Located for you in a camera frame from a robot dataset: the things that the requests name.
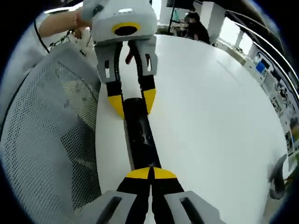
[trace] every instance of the yellow circular marking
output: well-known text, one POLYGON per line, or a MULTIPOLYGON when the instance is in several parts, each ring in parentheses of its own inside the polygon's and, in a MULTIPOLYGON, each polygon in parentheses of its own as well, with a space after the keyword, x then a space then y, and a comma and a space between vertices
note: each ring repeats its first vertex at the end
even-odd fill
POLYGON ((115 31, 121 27, 135 27, 137 30, 140 29, 140 25, 136 22, 121 22, 112 27, 113 33, 115 33, 115 31))

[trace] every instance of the white wall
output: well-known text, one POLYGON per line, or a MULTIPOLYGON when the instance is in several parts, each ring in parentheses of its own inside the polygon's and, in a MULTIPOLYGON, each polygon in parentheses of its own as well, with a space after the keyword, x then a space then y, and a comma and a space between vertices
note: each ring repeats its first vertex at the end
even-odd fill
MULTIPOLYGON (((160 19, 158 20, 161 24, 169 24, 172 8, 166 7, 167 0, 160 0, 161 1, 161 13, 160 13, 160 19)), ((194 2, 195 11, 200 15, 201 12, 201 4, 194 2)), ((179 19, 182 20, 185 17, 185 14, 189 12, 187 9, 176 9, 179 19)))
POLYGON ((240 47, 240 43, 243 39, 243 35, 244 35, 244 31, 240 30, 239 35, 238 35, 237 40, 236 40, 236 43, 235 43, 236 48, 240 47))
POLYGON ((211 1, 204 1, 201 7, 201 23, 204 25, 206 29, 209 29, 209 24, 210 24, 210 19, 212 15, 212 10, 213 10, 214 3, 211 1))
POLYGON ((252 45, 253 45, 252 39, 245 33, 243 35, 239 47, 243 50, 243 53, 245 55, 248 55, 252 45))
POLYGON ((219 37, 225 19, 225 11, 226 10, 224 8, 213 3, 212 14, 210 16, 209 27, 207 29, 211 42, 214 42, 216 38, 219 37))
POLYGON ((259 49, 257 48, 257 46, 255 44, 252 44, 247 56, 251 59, 254 59, 258 52, 259 49))

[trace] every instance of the white tabletop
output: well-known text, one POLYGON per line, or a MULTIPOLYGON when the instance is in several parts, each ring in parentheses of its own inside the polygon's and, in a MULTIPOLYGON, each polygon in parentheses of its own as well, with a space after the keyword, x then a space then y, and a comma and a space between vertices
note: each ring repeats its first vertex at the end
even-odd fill
MULTIPOLYGON (((125 98, 140 96, 135 63, 120 73, 125 98)), ((267 179, 287 152, 284 132, 257 81, 226 52, 193 40, 157 36, 157 95, 149 115, 162 168, 220 211, 227 224, 256 224, 267 179)), ((96 156, 102 193, 130 172, 123 120, 99 96, 96 156)), ((151 212, 145 223, 154 223, 151 212)))

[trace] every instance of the white sleeve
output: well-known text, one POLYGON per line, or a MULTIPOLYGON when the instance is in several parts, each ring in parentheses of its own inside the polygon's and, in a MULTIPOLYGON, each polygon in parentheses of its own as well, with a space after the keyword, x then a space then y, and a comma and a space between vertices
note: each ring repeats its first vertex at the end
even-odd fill
MULTIPOLYGON (((43 13, 37 18, 38 27, 46 17, 47 15, 43 13)), ((0 85, 0 125, 11 99, 23 79, 46 54, 32 24, 17 43, 4 71, 0 85)))
MULTIPOLYGON (((36 27, 37 27, 37 30, 39 30, 42 22, 49 16, 49 14, 45 14, 45 13, 42 13, 40 16, 37 17, 36 19, 36 27)), ((35 37, 35 40, 36 40, 36 43, 37 45, 40 45, 40 47, 43 47, 40 40, 38 39, 38 36, 36 34, 36 30, 34 29, 34 25, 32 24, 31 27, 30 27, 30 31, 32 33, 32 35, 35 37)), ((54 42, 57 42, 59 41, 63 36, 66 35, 67 32, 62 32, 62 33, 59 33, 59 34, 54 34, 52 36, 49 36, 49 37, 44 37, 42 38, 42 41, 44 42, 44 44, 49 47, 51 43, 54 43, 54 42)))

